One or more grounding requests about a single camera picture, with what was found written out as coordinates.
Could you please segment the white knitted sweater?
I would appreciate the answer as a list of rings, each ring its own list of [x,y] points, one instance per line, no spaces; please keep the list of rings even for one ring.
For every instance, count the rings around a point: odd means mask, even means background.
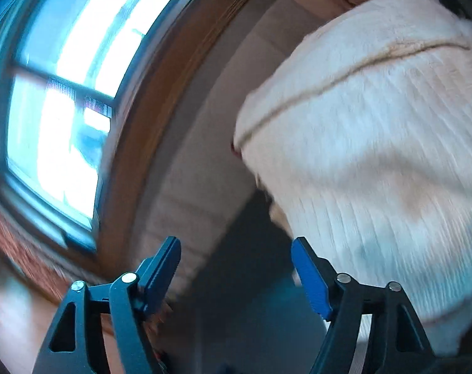
[[[309,34],[237,116],[273,219],[339,272],[395,280],[435,352],[472,326],[472,21],[370,0]]]

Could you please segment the black sofa seat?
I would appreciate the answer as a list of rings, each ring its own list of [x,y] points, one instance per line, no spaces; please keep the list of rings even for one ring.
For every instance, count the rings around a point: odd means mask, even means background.
[[[325,336],[257,191],[161,329],[173,373],[307,373]]]

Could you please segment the window with dark frame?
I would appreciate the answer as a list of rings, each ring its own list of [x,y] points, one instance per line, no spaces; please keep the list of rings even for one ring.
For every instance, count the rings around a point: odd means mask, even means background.
[[[189,1],[0,0],[0,194],[35,235],[95,253],[125,90]]]

